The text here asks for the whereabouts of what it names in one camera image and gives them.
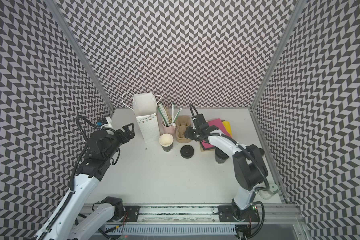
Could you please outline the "black plastic cup lid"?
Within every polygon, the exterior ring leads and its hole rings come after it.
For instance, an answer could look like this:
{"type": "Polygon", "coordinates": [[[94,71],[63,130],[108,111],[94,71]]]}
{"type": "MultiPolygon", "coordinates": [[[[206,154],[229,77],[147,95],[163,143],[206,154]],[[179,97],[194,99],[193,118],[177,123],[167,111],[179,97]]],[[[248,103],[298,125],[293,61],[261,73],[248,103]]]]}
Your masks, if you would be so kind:
{"type": "Polygon", "coordinates": [[[184,159],[190,159],[194,156],[195,150],[191,145],[181,147],[180,154],[184,159]]]}

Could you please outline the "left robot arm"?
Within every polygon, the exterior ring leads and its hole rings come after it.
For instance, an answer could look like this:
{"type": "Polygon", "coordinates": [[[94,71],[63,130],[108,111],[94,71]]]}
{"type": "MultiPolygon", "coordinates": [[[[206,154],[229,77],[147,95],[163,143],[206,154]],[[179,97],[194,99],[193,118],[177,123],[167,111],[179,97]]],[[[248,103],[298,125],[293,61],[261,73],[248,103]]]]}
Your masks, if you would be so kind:
{"type": "Polygon", "coordinates": [[[106,197],[97,209],[81,222],[77,221],[87,199],[99,185],[110,166],[120,157],[121,145],[135,137],[135,125],[119,130],[110,118],[92,123],[84,116],[76,117],[76,125],[85,140],[70,177],[70,186],[51,217],[33,236],[34,240],[88,240],[108,221],[124,224],[127,211],[120,198],[106,197]]]}

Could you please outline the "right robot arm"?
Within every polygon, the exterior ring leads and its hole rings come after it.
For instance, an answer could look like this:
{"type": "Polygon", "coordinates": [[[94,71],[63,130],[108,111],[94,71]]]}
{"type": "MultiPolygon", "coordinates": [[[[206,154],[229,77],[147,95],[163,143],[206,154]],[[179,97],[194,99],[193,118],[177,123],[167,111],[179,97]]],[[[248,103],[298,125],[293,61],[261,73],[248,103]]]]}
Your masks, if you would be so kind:
{"type": "Polygon", "coordinates": [[[233,160],[235,178],[240,185],[232,200],[232,213],[237,221],[243,222],[255,209],[255,196],[259,191],[269,191],[268,170],[260,149],[255,145],[246,146],[225,135],[218,127],[210,126],[193,104],[189,105],[193,127],[187,127],[187,139],[208,143],[223,151],[233,160]]]}

